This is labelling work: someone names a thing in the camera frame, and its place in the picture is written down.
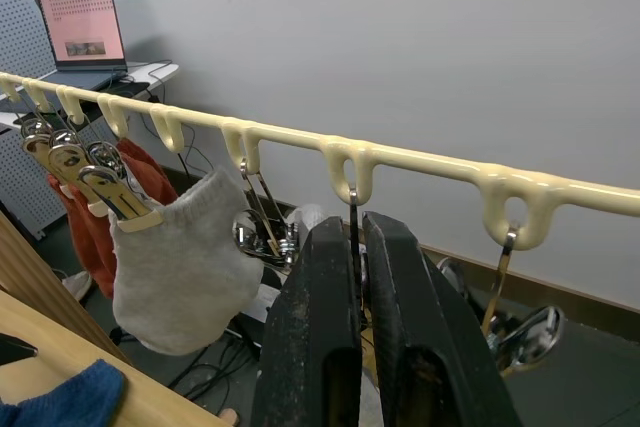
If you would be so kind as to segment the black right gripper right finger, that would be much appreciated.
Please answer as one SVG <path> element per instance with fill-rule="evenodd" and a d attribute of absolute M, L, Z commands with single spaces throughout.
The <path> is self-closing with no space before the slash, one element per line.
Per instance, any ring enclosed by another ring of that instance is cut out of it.
<path fill-rule="evenodd" d="M 385 425 L 521 425 L 475 313 L 409 228 L 367 212 L 362 229 Z"/>

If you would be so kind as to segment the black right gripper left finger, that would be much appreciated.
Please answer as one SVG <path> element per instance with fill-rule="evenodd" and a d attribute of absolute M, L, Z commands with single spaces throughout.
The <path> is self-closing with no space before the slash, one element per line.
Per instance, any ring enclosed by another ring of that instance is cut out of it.
<path fill-rule="evenodd" d="M 330 217 L 308 234 L 267 315 L 251 423 L 356 426 L 359 305 L 349 242 Z"/>

